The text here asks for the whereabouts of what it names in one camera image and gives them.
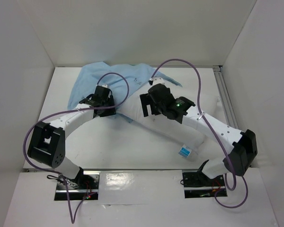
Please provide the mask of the white pillow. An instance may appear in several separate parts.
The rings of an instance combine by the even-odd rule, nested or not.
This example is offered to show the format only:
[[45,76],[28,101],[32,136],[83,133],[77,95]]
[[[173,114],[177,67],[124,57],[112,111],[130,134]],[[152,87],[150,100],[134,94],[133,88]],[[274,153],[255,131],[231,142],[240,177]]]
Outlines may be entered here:
[[205,135],[182,123],[185,112],[196,106],[197,92],[158,79],[147,82],[118,108],[118,113],[182,144],[179,154],[195,161]]

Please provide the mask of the green and blue pillowcase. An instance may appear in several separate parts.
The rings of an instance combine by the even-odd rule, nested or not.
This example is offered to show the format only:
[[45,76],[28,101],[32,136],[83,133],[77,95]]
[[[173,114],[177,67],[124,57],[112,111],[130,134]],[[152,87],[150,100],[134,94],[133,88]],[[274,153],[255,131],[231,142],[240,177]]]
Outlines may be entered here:
[[127,100],[115,108],[116,113],[123,115],[129,122],[138,122],[143,119],[138,90],[146,93],[142,87],[149,85],[148,81],[154,71],[153,67],[144,63],[109,66],[104,62],[96,62],[85,65],[73,85],[67,109],[75,109],[81,100],[95,94],[97,85],[108,85],[115,105],[120,104],[128,95]]

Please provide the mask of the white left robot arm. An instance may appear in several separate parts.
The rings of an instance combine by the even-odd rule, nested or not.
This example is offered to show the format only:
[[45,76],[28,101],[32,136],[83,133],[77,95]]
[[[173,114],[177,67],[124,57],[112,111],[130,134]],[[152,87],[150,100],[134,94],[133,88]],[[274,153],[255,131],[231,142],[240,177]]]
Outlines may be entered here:
[[59,172],[59,178],[65,177],[68,185],[74,189],[91,187],[94,179],[85,175],[81,167],[66,157],[65,141],[83,124],[98,117],[115,115],[115,108],[94,110],[94,107],[114,105],[108,85],[96,86],[95,92],[79,101],[73,112],[51,122],[36,124],[27,151],[28,157]]

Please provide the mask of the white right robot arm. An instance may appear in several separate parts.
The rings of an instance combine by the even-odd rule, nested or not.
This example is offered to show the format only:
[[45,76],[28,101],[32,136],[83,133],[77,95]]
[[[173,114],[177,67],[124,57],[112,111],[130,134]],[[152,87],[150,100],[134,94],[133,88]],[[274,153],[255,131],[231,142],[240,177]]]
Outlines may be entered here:
[[148,108],[153,115],[164,115],[216,141],[225,157],[206,160],[196,172],[195,179],[201,185],[208,185],[214,178],[232,173],[243,177],[257,155],[257,141],[251,130],[241,131],[224,124],[203,112],[193,101],[180,96],[174,98],[169,88],[163,84],[152,86],[140,95],[143,115]]

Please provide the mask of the blue white pillow label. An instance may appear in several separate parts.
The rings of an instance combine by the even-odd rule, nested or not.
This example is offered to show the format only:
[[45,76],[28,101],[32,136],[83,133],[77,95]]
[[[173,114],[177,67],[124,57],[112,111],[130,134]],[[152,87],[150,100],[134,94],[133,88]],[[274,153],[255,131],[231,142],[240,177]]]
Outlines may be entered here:
[[192,150],[186,146],[183,146],[180,151],[178,152],[184,158],[187,158],[191,154]]

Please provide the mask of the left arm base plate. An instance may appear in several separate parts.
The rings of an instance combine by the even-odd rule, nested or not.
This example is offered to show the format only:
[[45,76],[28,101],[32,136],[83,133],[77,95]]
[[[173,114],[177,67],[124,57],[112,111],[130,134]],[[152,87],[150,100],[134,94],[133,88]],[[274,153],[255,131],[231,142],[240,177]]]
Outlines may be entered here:
[[[80,201],[85,197],[87,201],[98,200],[100,172],[86,171],[84,174],[89,175],[93,179],[93,181],[84,183],[83,186],[77,186],[67,180],[68,189],[69,189],[69,197],[71,201]],[[55,201],[67,201],[66,187],[63,184],[61,177],[57,181],[57,184],[56,184],[54,200]]]

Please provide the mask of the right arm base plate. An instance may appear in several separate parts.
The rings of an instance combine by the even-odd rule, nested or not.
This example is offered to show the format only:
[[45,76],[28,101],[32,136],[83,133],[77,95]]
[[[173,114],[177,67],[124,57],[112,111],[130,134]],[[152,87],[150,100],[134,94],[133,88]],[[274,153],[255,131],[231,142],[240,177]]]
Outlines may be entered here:
[[184,187],[184,196],[190,198],[227,197],[223,175],[214,179],[201,179],[196,171],[182,172],[180,184]]

